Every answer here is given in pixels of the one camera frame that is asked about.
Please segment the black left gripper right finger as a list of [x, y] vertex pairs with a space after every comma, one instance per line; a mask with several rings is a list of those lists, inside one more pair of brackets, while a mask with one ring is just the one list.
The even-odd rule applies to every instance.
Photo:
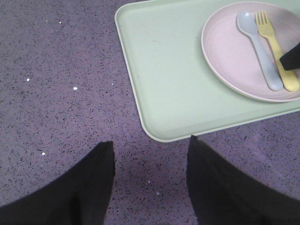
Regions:
[[191, 136], [187, 188], [199, 225], [298, 225], [300, 202], [248, 176]]

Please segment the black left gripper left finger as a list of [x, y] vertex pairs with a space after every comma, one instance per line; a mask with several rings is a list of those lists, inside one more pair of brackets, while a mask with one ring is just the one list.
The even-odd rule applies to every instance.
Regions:
[[80, 162], [40, 190], [0, 209], [2, 225], [102, 225], [112, 194], [112, 142], [100, 142]]

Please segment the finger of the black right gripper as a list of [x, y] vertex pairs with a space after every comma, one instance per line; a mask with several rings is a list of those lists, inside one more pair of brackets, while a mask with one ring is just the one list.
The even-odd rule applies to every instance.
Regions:
[[296, 70], [300, 68], [300, 43], [293, 49], [285, 53], [279, 61], [281, 62], [284, 70]]

